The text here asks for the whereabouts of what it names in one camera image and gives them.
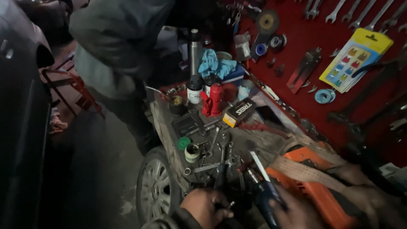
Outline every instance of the red pegboard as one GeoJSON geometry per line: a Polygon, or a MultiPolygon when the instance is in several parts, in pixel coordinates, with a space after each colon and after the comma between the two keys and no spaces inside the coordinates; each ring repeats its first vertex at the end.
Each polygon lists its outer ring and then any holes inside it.
{"type": "MultiPolygon", "coordinates": [[[[358,8],[353,14],[350,22],[355,21],[365,6],[370,0],[362,0],[358,8]]],[[[338,13],[336,21],[326,23],[325,18],[335,9],[339,0],[324,0],[319,8],[319,15],[313,20],[306,20],[302,17],[308,0],[302,0],[297,3],[294,0],[269,0],[265,6],[267,9],[277,11],[280,18],[280,26],[276,31],[277,34],[286,34],[287,45],[281,53],[274,54],[270,51],[266,55],[261,56],[254,63],[250,62],[250,71],[261,81],[266,83],[273,91],[287,104],[290,104],[295,110],[300,113],[301,118],[308,118],[317,128],[317,130],[331,140],[331,143],[336,147],[343,147],[349,141],[347,127],[343,124],[329,123],[326,121],[326,114],[332,111],[343,109],[357,93],[360,92],[377,74],[377,71],[368,72],[363,78],[349,91],[344,94],[337,92],[336,99],[332,103],[318,104],[313,93],[307,93],[308,90],[316,85],[319,89],[331,88],[328,84],[319,80],[319,76],[325,68],[331,63],[333,58],[329,57],[336,48],[342,48],[352,36],[353,31],[348,29],[349,24],[341,21],[342,16],[347,14],[352,7],[354,0],[347,0],[338,13]],[[299,64],[304,54],[311,48],[322,48],[322,60],[308,80],[311,84],[308,87],[301,88],[297,94],[293,94],[286,86],[287,81],[293,74],[295,68],[299,64]],[[282,78],[274,76],[274,69],[267,68],[266,62],[271,61],[275,57],[277,60],[274,67],[284,64],[284,75],[282,78]]],[[[387,0],[377,0],[374,6],[370,9],[366,17],[361,23],[361,27],[367,26],[376,14],[381,10],[387,0]]],[[[389,19],[393,13],[399,8],[404,0],[395,0],[388,8],[385,14],[377,22],[374,30],[379,31],[383,21],[389,19]]],[[[407,40],[407,33],[402,31],[398,33],[398,27],[407,23],[407,13],[401,16],[395,27],[389,29],[386,33],[392,40],[393,46],[381,58],[382,61],[390,60],[397,56],[401,46],[407,40]]],[[[240,22],[239,34],[249,31],[252,36],[252,42],[257,35],[257,29],[254,22],[249,17],[245,16],[240,22]]],[[[405,91],[407,83],[406,74],[401,75],[401,79],[397,84],[402,85],[399,92],[405,91]]],[[[351,117],[351,121],[360,123],[374,115],[386,102],[392,98],[392,92],[395,81],[390,81],[383,85],[374,95],[370,96],[351,117]]],[[[407,147],[407,139],[397,143],[393,138],[388,137],[391,133],[389,123],[393,119],[380,121],[373,126],[369,131],[368,146],[381,148],[382,155],[385,159],[394,163],[397,166],[407,166],[407,156],[403,153],[407,147]]]]}

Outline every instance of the grinding disc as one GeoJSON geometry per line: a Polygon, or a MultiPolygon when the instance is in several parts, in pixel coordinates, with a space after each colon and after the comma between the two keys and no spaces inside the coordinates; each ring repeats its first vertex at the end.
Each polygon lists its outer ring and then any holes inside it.
{"type": "Polygon", "coordinates": [[[256,26],[259,33],[273,34],[280,25],[280,19],[276,11],[272,9],[262,10],[256,19],[256,26]]]}

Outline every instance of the blue rag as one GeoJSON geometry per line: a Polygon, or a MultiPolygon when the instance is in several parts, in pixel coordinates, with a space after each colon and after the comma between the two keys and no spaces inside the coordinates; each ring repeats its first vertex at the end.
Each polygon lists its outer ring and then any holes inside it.
{"type": "Polygon", "coordinates": [[[230,72],[236,70],[236,64],[235,60],[218,60],[213,49],[206,49],[203,53],[202,64],[199,66],[198,72],[202,75],[202,78],[213,73],[223,79],[230,72]]]}

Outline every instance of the black jacket sleeve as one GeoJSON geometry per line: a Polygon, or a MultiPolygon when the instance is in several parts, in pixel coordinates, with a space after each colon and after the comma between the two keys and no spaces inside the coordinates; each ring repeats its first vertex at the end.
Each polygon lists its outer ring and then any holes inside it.
{"type": "Polygon", "coordinates": [[[70,33],[119,74],[147,79],[153,47],[174,0],[93,0],[70,19],[70,33]]]}
{"type": "Polygon", "coordinates": [[[171,216],[146,223],[142,229],[202,229],[202,227],[187,210],[179,208],[171,216]]]}

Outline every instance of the car body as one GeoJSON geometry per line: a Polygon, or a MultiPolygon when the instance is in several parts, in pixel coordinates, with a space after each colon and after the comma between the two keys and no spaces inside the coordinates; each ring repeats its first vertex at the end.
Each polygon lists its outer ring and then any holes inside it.
{"type": "Polygon", "coordinates": [[[70,0],[15,0],[28,18],[44,32],[68,28],[73,6],[70,0]]]}
{"type": "Polygon", "coordinates": [[[0,0],[0,227],[36,228],[50,94],[39,67],[54,59],[41,29],[0,0]]]}

